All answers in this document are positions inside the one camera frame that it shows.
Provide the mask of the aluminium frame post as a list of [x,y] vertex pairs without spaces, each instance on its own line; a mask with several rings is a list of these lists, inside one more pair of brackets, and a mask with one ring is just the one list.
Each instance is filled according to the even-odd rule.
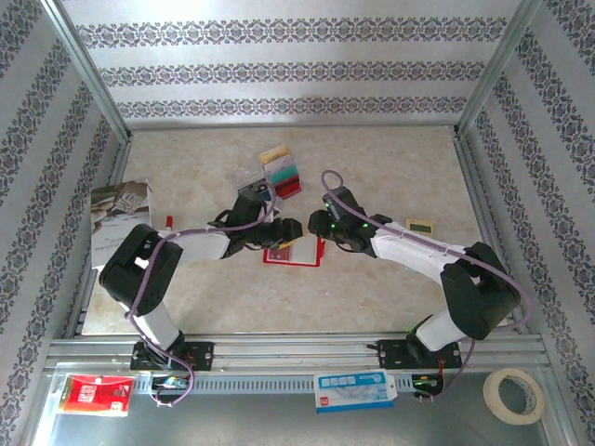
[[473,126],[473,123],[481,111],[484,102],[487,100],[496,81],[501,76],[510,57],[519,44],[525,29],[529,26],[543,0],[520,0],[514,14],[512,15],[505,31],[498,42],[496,49],[489,59],[483,74],[455,125],[455,135],[462,139]]
[[61,0],[39,0],[39,2],[112,130],[121,142],[127,143],[131,139],[131,131]]

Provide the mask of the blue white packet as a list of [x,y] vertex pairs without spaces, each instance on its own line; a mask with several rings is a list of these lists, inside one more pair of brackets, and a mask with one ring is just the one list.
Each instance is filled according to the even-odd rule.
[[380,369],[318,374],[313,385],[317,413],[391,408],[398,397],[395,379]]

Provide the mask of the small yellow timer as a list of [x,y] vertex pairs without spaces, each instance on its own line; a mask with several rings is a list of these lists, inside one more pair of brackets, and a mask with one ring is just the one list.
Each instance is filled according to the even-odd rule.
[[407,218],[405,227],[412,232],[423,234],[426,237],[433,238],[435,236],[435,224],[430,220]]

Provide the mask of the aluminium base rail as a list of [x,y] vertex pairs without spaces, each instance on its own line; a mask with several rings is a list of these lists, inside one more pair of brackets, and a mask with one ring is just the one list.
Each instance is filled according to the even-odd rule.
[[[403,333],[188,334],[194,342],[212,342],[215,374],[315,374],[376,368],[379,340],[403,339]],[[84,335],[50,344],[43,372],[59,368],[81,373],[115,374],[129,369],[133,334]],[[468,372],[502,367],[534,370],[551,365],[539,334],[500,332],[475,344]]]

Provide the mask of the red packet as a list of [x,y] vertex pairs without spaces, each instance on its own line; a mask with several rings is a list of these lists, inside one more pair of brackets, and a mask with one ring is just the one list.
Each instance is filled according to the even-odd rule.
[[130,376],[70,374],[59,400],[59,412],[126,417],[135,380]]

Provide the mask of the masking tape roll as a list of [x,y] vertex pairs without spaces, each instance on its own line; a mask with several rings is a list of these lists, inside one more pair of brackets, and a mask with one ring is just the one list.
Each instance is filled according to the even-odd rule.
[[[524,395],[524,409],[513,412],[500,396],[500,386],[510,381]],[[527,372],[514,368],[502,368],[491,372],[483,383],[483,398],[491,413],[500,421],[512,426],[529,426],[538,422],[546,409],[543,390]]]

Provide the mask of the gold card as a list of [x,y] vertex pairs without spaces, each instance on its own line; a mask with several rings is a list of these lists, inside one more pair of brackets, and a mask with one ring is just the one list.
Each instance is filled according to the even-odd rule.
[[271,163],[279,158],[285,157],[290,153],[285,144],[281,144],[273,149],[262,152],[258,158],[262,165]]

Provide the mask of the paperback book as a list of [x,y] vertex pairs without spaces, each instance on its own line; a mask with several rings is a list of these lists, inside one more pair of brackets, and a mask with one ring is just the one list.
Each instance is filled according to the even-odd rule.
[[98,188],[90,195],[92,268],[101,270],[138,224],[152,225],[147,178]]

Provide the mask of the white grey card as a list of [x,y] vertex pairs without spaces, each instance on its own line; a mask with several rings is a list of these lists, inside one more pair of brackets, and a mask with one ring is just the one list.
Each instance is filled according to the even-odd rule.
[[264,164],[263,169],[269,175],[273,175],[277,172],[280,172],[280,171],[282,171],[286,168],[292,167],[294,165],[295,165],[295,163],[294,163],[292,156],[290,154],[287,154],[285,156],[281,156],[277,159],[274,159],[274,160],[269,161],[268,163]]

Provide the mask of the clear plastic card case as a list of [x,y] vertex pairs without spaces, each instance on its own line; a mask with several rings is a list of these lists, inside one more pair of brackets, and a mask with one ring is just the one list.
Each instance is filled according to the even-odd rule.
[[232,174],[233,186],[237,190],[258,188],[258,185],[265,181],[266,176],[262,170],[239,168]]

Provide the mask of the red card holder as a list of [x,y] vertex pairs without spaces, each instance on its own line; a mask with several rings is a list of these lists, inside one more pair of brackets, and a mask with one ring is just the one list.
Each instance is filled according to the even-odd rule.
[[288,262],[270,262],[267,260],[266,249],[263,253],[265,264],[282,265],[291,267],[319,268],[324,256],[325,240],[312,234],[304,236],[300,241],[288,246],[291,248],[291,257]]

